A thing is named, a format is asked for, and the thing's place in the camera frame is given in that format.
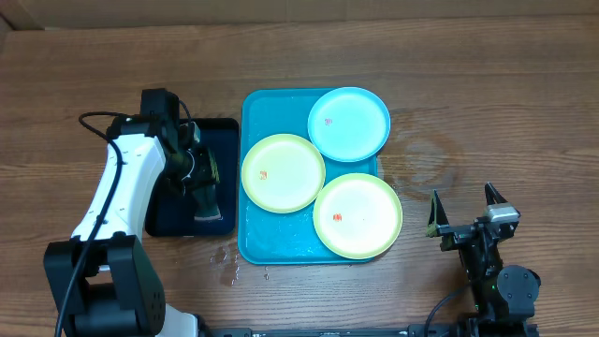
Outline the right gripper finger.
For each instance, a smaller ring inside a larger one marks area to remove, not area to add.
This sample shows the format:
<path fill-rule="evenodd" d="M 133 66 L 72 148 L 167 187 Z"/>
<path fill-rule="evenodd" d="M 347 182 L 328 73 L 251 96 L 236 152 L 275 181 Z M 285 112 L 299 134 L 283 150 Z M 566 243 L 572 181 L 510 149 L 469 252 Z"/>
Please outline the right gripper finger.
<path fill-rule="evenodd" d="M 449 222 L 445 209 L 436 189 L 431 193 L 431 212 L 427 224 L 426 235 L 428 237 L 440 237 L 449 230 Z"/>
<path fill-rule="evenodd" d="M 485 197 L 488 205 L 506 203 L 506 199 L 499 193 L 491 182 L 487 182 L 484 186 Z"/>

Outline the green plate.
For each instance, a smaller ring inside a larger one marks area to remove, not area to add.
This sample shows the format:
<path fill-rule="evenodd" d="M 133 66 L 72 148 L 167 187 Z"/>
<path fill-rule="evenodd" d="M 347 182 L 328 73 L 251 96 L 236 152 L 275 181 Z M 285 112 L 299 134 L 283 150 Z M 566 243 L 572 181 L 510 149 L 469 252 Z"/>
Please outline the green plate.
<path fill-rule="evenodd" d="M 330 181 L 314 204 L 319 240 L 334 254 L 349 259 L 384 253 L 399 237 L 402 220 L 395 191 L 366 173 L 348 173 Z"/>
<path fill-rule="evenodd" d="M 325 184 L 326 166 L 313 144 L 293 134 L 276 134 L 256 143 L 243 158 L 241 184 L 259 208 L 274 213 L 299 211 Z"/>

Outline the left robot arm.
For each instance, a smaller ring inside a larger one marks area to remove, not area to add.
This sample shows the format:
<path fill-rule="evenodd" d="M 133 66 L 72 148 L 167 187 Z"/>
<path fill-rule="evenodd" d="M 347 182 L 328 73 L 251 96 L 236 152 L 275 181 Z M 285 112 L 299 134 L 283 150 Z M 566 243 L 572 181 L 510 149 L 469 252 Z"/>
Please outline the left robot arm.
<path fill-rule="evenodd" d="M 172 92 L 145 89 L 140 112 L 112 112 L 100 133 L 107 161 L 87 213 L 43 258 L 57 336 L 208 336 L 205 321 L 167 304 L 141 237 L 160 187 L 218 214 L 220 177 L 209 148 Z"/>

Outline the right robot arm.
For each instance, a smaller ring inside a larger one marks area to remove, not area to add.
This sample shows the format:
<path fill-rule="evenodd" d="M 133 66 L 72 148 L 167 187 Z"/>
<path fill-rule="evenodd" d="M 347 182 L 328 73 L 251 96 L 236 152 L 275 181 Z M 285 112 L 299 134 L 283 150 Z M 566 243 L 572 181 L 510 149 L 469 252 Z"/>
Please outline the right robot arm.
<path fill-rule="evenodd" d="M 441 300 L 425 322 L 430 332 L 435 313 L 463 291 L 473 293 L 476 312 L 463 315 L 454 329 L 457 336 L 530 336 L 536 328 L 527 320 L 534 316 L 541 279 L 519 265 L 505 266 L 498 244 L 512 238 L 520 212 L 492 185 L 485 184 L 487 207 L 470 225 L 452 226 L 437 192 L 431 193 L 431 213 L 426 235 L 441 239 L 440 249 L 456 250 L 468 284 Z"/>

